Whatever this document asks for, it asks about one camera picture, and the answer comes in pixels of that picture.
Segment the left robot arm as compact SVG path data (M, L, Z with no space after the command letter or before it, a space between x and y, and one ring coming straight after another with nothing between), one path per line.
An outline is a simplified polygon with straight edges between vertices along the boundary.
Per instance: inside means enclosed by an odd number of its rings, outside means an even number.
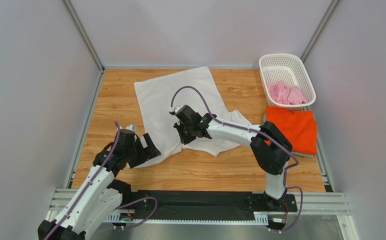
M39 225L38 238L88 240L114 210L156 201L152 196L134 200L131 185L116 177L126 166L133 168L160 155L148 133L139 137L134 125L119 128L114 141L96 155L74 197L53 220Z

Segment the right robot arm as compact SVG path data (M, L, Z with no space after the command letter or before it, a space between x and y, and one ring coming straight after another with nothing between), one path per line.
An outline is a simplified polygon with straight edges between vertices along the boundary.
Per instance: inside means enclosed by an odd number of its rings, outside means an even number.
M287 189L285 169L292 153L292 144L271 122L249 125L228 121L215 114L200 115L190 106L176 106L169 109L178 118L174 125L181 143L188 145L197 138L224 140L249 147L259 165L266 173L265 194L281 200Z

